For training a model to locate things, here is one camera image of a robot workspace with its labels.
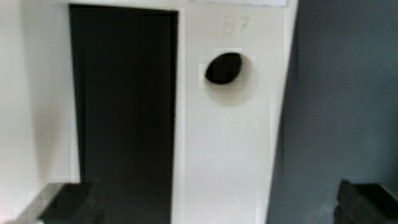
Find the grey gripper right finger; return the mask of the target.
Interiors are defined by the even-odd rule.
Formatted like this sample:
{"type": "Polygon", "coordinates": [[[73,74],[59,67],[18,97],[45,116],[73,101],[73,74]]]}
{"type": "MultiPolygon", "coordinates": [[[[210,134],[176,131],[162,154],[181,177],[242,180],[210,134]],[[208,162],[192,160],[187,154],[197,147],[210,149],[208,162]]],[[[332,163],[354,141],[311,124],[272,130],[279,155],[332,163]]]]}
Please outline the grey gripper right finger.
{"type": "Polygon", "coordinates": [[[398,224],[398,197],[377,183],[340,183],[336,224],[398,224]]]}

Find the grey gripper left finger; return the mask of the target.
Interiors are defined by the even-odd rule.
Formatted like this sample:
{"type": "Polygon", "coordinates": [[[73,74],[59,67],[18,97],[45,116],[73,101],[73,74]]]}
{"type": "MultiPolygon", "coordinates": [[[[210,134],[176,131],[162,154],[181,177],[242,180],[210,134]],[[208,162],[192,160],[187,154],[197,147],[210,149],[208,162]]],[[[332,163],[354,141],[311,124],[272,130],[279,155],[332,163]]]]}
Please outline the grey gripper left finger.
{"type": "Polygon", "coordinates": [[[102,224],[100,184],[50,183],[14,224],[102,224]]]}

